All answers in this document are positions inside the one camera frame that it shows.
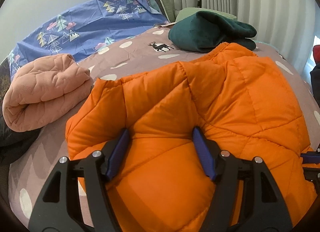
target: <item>red object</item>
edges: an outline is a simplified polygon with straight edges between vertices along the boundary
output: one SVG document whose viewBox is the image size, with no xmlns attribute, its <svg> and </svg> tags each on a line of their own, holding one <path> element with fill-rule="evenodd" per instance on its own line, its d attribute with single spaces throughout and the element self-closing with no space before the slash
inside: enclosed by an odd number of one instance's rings
<svg viewBox="0 0 320 232">
<path fill-rule="evenodd" d="M 315 63 L 320 63 L 320 45 L 315 45 L 313 47 L 313 58 L 315 59 Z"/>
</svg>

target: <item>blue blanket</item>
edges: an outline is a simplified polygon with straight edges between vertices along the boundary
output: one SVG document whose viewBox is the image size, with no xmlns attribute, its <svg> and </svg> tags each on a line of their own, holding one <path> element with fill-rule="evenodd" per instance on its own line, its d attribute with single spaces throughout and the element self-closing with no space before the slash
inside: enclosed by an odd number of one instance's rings
<svg viewBox="0 0 320 232">
<path fill-rule="evenodd" d="M 76 62 L 118 40 L 133 38 L 166 23 L 150 0 L 90 0 L 62 12 L 18 42 L 7 59 L 11 80 L 17 70 L 39 57 L 69 53 Z"/>
</svg>

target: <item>orange puffer vest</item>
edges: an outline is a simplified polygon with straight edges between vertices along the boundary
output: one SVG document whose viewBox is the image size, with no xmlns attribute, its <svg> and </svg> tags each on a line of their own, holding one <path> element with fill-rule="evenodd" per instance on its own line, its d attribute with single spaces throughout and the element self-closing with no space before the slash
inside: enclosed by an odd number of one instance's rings
<svg viewBox="0 0 320 232">
<path fill-rule="evenodd" d="M 303 175 L 300 153 L 310 141 L 300 106 L 270 58 L 237 44 L 223 43 L 192 62 L 116 81 L 98 79 L 67 122 L 66 139 L 70 158 L 79 159 L 128 128 L 129 150 L 119 174 L 106 184 L 121 228 L 197 232 L 214 184 L 191 141 L 195 126 L 237 158 L 262 157 L 293 225 L 305 215 L 316 192 Z M 233 223 L 240 204 L 238 196 Z"/>
</svg>

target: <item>dark green cloth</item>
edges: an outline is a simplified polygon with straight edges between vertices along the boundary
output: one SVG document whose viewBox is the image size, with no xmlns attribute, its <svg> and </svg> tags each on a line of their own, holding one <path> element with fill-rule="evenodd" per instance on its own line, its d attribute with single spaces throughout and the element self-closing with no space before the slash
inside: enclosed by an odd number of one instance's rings
<svg viewBox="0 0 320 232">
<path fill-rule="evenodd" d="M 235 42 L 254 50 L 256 44 L 248 38 L 256 34 L 249 24 L 210 11 L 198 11 L 177 22 L 169 31 L 169 39 L 182 50 L 207 53 L 222 42 Z"/>
</svg>

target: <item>metal screw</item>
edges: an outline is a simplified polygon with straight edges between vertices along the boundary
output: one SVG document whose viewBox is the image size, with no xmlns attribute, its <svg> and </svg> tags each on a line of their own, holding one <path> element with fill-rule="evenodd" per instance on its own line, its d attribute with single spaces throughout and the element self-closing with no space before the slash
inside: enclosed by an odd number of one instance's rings
<svg viewBox="0 0 320 232">
<path fill-rule="evenodd" d="M 262 162 L 263 162 L 263 159 L 260 158 L 260 157 L 255 157 L 254 161 L 255 161 L 256 163 L 262 163 Z"/>
<path fill-rule="evenodd" d="M 92 153 L 92 156 L 94 157 L 94 158 L 98 158 L 98 157 L 100 157 L 101 156 L 101 151 L 99 151 L 99 150 L 95 150 L 93 153 Z"/>
<path fill-rule="evenodd" d="M 229 157 L 230 156 L 230 152 L 228 152 L 227 150 L 222 150 L 220 152 L 220 154 L 222 157 Z"/>
<path fill-rule="evenodd" d="M 61 157 L 61 158 L 59 159 L 59 162 L 60 162 L 60 163 L 66 163 L 67 160 L 68 160 L 68 158 L 67 158 L 66 156 L 63 156 L 63 157 Z"/>
</svg>

